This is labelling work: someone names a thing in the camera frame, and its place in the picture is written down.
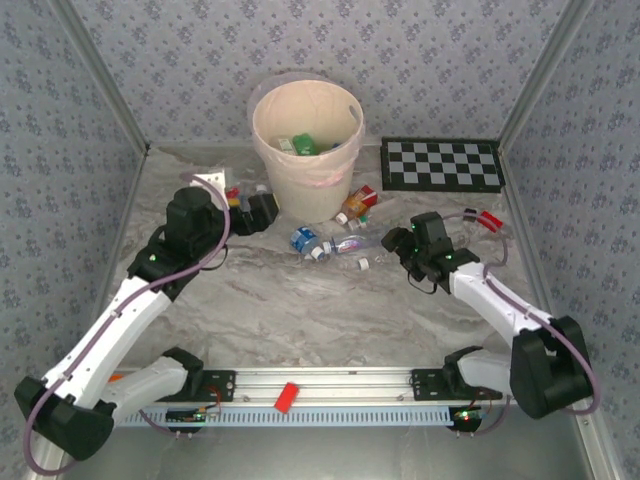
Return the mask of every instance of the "patterned wallpaper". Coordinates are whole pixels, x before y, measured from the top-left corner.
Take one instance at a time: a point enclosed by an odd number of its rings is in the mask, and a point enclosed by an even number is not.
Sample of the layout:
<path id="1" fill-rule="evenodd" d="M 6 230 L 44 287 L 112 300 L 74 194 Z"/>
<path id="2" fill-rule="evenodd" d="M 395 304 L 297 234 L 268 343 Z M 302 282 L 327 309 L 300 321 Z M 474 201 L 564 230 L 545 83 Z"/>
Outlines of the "patterned wallpaper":
<path id="1" fill-rule="evenodd" d="M 497 138 L 565 0 L 74 0 L 151 142 L 247 139 L 291 70 L 338 82 L 374 135 Z"/>
<path id="2" fill-rule="evenodd" d="M 90 324 L 138 158 L 47 2 L 0 6 L 0 478 L 19 478 L 13 389 Z"/>
<path id="3" fill-rule="evenodd" d="M 597 0 L 509 153 L 560 312 L 640 478 L 640 5 Z"/>

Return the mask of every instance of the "white plastic bucket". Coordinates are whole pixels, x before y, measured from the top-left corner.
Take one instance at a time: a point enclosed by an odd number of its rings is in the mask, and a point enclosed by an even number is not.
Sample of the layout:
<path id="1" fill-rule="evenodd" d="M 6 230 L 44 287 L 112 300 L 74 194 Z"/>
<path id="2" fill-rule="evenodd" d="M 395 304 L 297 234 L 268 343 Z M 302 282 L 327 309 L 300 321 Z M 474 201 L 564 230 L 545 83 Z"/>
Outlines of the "white plastic bucket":
<path id="1" fill-rule="evenodd" d="M 356 98 L 323 77 L 285 74 L 256 89 L 247 113 L 253 145 L 280 208 L 309 223 L 332 218 L 349 194 L 364 138 L 364 115 Z M 296 156 L 274 148 L 277 139 L 303 133 L 328 151 Z M 336 143 L 340 146 L 329 150 Z"/>

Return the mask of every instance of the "green bottle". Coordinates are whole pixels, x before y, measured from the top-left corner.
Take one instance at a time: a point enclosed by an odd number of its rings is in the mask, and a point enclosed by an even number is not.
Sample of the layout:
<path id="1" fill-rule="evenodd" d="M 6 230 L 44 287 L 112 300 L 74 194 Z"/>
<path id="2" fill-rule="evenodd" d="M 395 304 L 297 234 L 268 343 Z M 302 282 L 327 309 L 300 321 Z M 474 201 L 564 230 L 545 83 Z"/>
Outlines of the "green bottle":
<path id="1" fill-rule="evenodd" d="M 296 135 L 293 137 L 293 148 L 296 149 L 298 155 L 301 156 L 310 156 L 310 155 L 318 155 L 318 149 L 316 148 L 315 143 L 313 143 L 313 139 L 308 133 L 303 133 L 302 135 Z"/>

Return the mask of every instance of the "black and white checkerboard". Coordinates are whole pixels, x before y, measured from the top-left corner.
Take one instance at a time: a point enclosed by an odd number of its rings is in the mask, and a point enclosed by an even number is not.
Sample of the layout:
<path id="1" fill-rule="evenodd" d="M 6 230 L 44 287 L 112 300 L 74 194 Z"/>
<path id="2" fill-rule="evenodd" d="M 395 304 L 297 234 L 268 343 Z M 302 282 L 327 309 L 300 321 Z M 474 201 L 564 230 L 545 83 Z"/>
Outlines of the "black and white checkerboard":
<path id="1" fill-rule="evenodd" d="M 383 190 L 500 193 L 498 143 L 484 140 L 383 138 Z"/>

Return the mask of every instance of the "gray marble surface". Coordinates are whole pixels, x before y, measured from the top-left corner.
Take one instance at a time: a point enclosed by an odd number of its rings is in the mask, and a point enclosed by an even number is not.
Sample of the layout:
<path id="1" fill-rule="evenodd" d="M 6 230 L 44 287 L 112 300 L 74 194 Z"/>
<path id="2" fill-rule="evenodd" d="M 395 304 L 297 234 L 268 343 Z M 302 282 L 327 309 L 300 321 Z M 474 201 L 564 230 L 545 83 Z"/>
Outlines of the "gray marble surface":
<path id="1" fill-rule="evenodd" d="M 250 148 L 154 148 L 144 167 L 126 232 L 112 293 L 127 266 L 164 223 L 173 193 L 184 186 L 182 172 L 233 168 L 238 181 L 267 180 Z M 411 216 L 426 211 L 487 209 L 505 222 L 510 256 L 496 272 L 506 285 L 531 300 L 522 262 L 501 195 L 382 192 L 379 150 L 365 147 L 356 162 L 353 186 L 369 184 L 381 201 L 399 197 Z M 407 284 L 397 257 L 380 247 L 363 251 L 372 268 L 345 269 L 345 262 L 304 260 L 289 246 L 301 223 L 281 214 L 266 232 L 229 240 L 229 257 L 215 272 L 202 272 L 178 300 L 145 331 L 124 366 L 142 367 L 179 345 L 218 366 L 410 366 L 439 365 L 443 357 L 474 344 L 503 347 L 491 326 L 444 292 L 427 296 Z M 340 233 L 334 222 L 313 225 L 321 237 Z M 501 247 L 477 224 L 450 220 L 456 247 L 467 246 L 483 261 Z"/>

